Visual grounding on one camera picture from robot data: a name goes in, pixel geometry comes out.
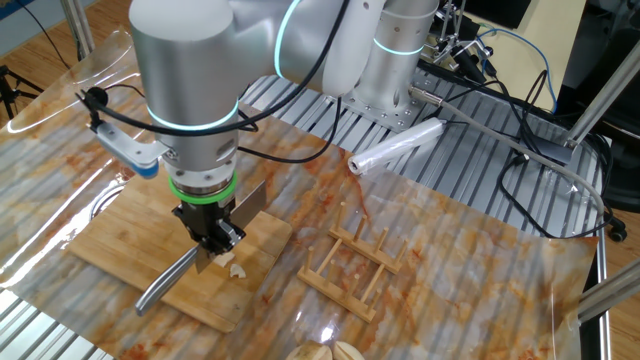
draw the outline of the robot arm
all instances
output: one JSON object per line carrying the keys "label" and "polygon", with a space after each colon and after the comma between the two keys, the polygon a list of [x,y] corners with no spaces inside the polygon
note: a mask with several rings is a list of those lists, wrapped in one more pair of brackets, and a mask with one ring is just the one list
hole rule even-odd
{"label": "robot arm", "polygon": [[[237,122],[246,84],[277,74],[300,82],[317,61],[343,0],[135,0],[129,17],[153,124],[205,130]],[[309,87],[340,96],[358,81],[384,0],[351,0]],[[211,254],[244,237],[230,219],[238,131],[209,136],[156,134],[174,210]]]}
{"label": "robot arm", "polygon": [[[264,196],[259,188],[236,208],[238,96],[246,84],[277,74],[300,83],[298,91],[304,84],[342,96],[367,74],[365,67],[365,78],[378,78],[385,70],[380,65],[393,63],[403,68],[386,67],[393,79],[359,87],[375,88],[367,102],[384,105],[377,100],[408,91],[419,54],[403,51],[423,42],[436,7],[437,0],[133,1],[129,17],[153,129],[106,108],[102,90],[89,90],[84,99],[91,128],[105,148],[145,178],[155,176],[157,157],[163,157],[169,187],[181,200],[174,214],[198,243],[147,289],[136,304],[139,315],[193,263],[201,270],[196,260],[231,250],[250,220],[245,204],[255,201],[253,194]],[[382,31],[380,21],[389,22]],[[374,41],[379,36],[384,38]],[[156,142],[137,143],[100,120],[96,108],[153,130]]]}

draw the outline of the metal bracket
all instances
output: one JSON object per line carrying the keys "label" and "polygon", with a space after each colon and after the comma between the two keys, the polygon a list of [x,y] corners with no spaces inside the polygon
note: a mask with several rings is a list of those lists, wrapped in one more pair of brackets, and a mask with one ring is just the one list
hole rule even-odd
{"label": "metal bracket", "polygon": [[107,151],[146,179],[156,176],[158,158],[171,150],[159,141],[139,143],[117,126],[106,122],[97,127],[96,136]]}

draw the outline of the wooden floor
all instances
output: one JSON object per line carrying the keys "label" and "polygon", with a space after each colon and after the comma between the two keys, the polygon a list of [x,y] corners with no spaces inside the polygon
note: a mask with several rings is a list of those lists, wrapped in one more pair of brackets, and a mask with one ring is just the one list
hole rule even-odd
{"label": "wooden floor", "polygon": [[[130,0],[98,0],[87,9],[96,45],[119,26],[128,29],[129,4]],[[67,63],[76,63],[76,50],[67,24],[58,24],[48,32]],[[66,71],[42,34],[0,59],[0,65],[3,64],[42,88],[49,86]],[[26,104],[20,102],[18,107],[22,108]],[[0,126],[7,120],[3,107],[0,109]],[[640,214],[618,211],[616,215],[627,224],[629,238],[622,244],[607,241],[609,274],[640,257]],[[611,338],[614,359],[635,360],[640,356],[640,295],[611,311]]]}

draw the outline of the plastic sheet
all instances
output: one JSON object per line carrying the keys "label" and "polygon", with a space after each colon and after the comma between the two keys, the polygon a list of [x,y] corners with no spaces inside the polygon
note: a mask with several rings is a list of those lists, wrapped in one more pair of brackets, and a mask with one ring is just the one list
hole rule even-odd
{"label": "plastic sheet", "polygon": [[[239,156],[238,197],[266,179],[266,211],[294,234],[234,332],[223,335],[163,304],[138,317],[140,291],[65,250],[131,175],[86,128],[88,113],[74,95],[115,82],[140,87],[122,31],[0,132],[1,285],[108,353],[124,360],[284,359],[305,340],[339,340],[366,359],[580,357],[577,304],[597,239],[531,236],[390,172],[357,178],[350,154],[335,146],[304,166]],[[135,92],[109,95],[116,110],[148,119]],[[300,157],[323,145],[275,119],[260,128],[242,135],[244,146]],[[347,230],[368,215],[364,241],[389,227],[383,250],[392,256],[409,241],[400,272],[381,277],[370,324],[296,278],[309,246],[317,266],[334,244],[327,233],[342,201]],[[376,266],[345,247],[335,259],[337,284],[346,287],[359,274],[360,296]]]}
{"label": "plastic sheet", "polygon": [[379,143],[362,154],[352,156],[349,159],[349,170],[356,175],[366,174],[371,169],[384,165],[416,147],[435,141],[443,131],[442,121],[436,118],[424,121]]}

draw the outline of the cable connector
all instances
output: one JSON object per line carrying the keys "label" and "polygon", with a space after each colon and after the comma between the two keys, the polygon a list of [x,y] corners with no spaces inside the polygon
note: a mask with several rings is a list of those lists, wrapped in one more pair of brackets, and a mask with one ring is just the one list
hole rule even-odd
{"label": "cable connector", "polygon": [[513,161],[514,161],[514,166],[520,166],[524,163],[526,163],[527,161],[529,161],[529,155],[527,154],[519,154],[518,157],[516,157]]}
{"label": "cable connector", "polygon": [[437,107],[442,106],[442,102],[444,101],[444,99],[439,97],[438,95],[430,93],[427,90],[420,89],[419,87],[416,87],[414,85],[409,86],[409,95]]}

